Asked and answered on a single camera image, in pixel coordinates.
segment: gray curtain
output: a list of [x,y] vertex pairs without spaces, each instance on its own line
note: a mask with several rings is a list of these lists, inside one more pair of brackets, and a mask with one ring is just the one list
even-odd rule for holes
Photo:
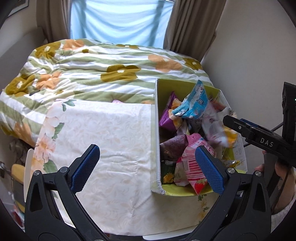
[[226,0],[175,0],[163,48],[201,61],[215,39]]
[[49,42],[70,38],[71,4],[72,0],[37,0],[37,26]]

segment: screw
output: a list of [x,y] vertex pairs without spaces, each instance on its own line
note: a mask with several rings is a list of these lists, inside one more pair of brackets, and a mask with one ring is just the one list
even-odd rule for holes
[[38,176],[39,174],[40,174],[40,171],[39,170],[36,170],[36,171],[33,172],[33,175],[34,176]]
[[68,168],[67,167],[61,167],[61,169],[59,170],[60,172],[66,172],[68,170]]
[[255,175],[256,175],[257,177],[261,177],[262,174],[261,174],[260,171],[256,171],[256,172],[255,172]]
[[229,167],[229,168],[227,169],[227,171],[228,171],[229,173],[234,173],[234,172],[235,172],[235,169],[232,168],[232,167]]

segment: green and white striped blanket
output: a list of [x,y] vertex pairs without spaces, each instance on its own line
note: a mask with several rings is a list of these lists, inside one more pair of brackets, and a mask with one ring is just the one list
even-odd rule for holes
[[50,43],[35,49],[2,91],[0,126],[35,146],[56,99],[154,104],[158,78],[212,86],[198,61],[171,51],[90,39]]

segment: box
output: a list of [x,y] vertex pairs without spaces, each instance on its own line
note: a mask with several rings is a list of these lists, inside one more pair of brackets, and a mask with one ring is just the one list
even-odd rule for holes
[[[188,81],[179,81],[179,80],[166,80],[166,79],[158,79],[155,87],[155,106],[153,107],[155,115],[152,115],[152,140],[156,140],[154,145],[155,149],[152,151],[152,162],[151,162],[151,190],[155,193],[159,193],[162,195],[169,196],[194,196],[197,195],[194,189],[190,187],[179,187],[175,184],[161,184],[160,179],[160,130],[158,126],[158,122],[162,116],[163,110],[167,104],[168,98],[172,91],[175,91],[175,94],[179,98],[179,100],[183,100],[194,88],[196,82],[188,82]],[[229,104],[226,101],[221,90],[216,89],[209,85],[209,83],[204,83],[205,91],[207,96],[212,96],[217,98],[217,100],[228,106]],[[246,156],[244,152],[244,147],[242,143],[242,137],[238,134],[238,138],[235,142],[233,148],[227,148],[223,159],[228,160],[237,160],[240,161],[240,164],[236,167],[237,170],[241,172],[247,171],[247,162]],[[209,185],[207,185],[203,190],[201,195],[212,192],[212,189]]]

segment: blue sheer curtain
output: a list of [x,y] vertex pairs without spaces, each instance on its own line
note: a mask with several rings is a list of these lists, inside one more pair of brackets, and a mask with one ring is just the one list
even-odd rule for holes
[[73,0],[71,38],[162,48],[173,2]]

